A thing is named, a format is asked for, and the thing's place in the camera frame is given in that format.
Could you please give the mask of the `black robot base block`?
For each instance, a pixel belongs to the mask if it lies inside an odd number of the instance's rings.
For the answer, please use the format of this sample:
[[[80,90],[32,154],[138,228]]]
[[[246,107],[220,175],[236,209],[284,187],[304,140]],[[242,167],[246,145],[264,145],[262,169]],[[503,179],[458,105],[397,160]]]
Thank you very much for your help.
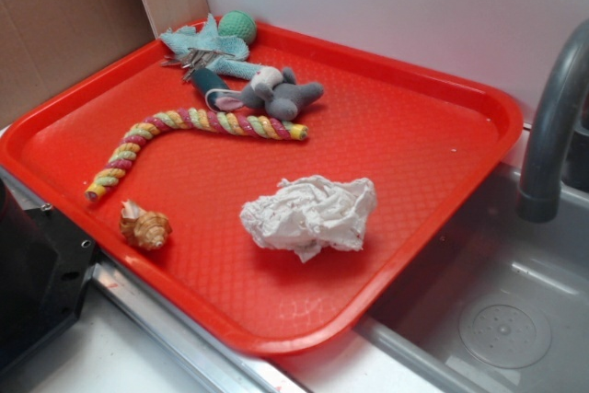
[[[61,211],[24,209],[1,184],[1,375],[75,324],[96,241]]]

